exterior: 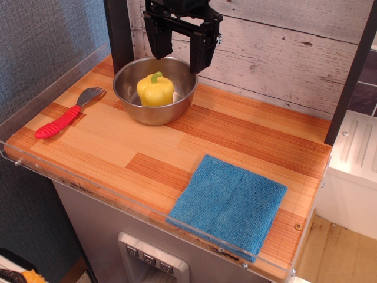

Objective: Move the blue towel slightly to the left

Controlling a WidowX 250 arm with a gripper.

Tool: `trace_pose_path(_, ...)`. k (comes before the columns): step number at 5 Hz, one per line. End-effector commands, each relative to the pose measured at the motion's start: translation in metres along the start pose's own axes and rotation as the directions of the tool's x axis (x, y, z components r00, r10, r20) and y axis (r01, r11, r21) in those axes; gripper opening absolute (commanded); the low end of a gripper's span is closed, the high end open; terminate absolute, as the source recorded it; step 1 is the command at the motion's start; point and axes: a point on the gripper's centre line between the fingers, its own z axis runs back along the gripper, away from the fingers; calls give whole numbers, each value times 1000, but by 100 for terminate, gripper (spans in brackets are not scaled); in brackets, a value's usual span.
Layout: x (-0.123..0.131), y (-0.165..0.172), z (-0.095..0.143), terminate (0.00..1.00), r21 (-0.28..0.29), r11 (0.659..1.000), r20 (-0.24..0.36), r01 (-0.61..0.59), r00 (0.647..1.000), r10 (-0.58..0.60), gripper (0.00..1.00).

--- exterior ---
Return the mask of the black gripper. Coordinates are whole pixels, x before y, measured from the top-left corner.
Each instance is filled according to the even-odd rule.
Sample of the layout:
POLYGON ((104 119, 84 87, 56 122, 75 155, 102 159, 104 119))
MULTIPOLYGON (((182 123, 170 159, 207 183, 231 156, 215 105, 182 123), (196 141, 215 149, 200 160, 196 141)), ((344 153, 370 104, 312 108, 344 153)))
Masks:
POLYGON ((190 72, 209 67, 221 44, 223 16, 209 1, 145 1, 145 30, 151 52, 162 59, 173 52, 172 32, 190 36, 190 72))

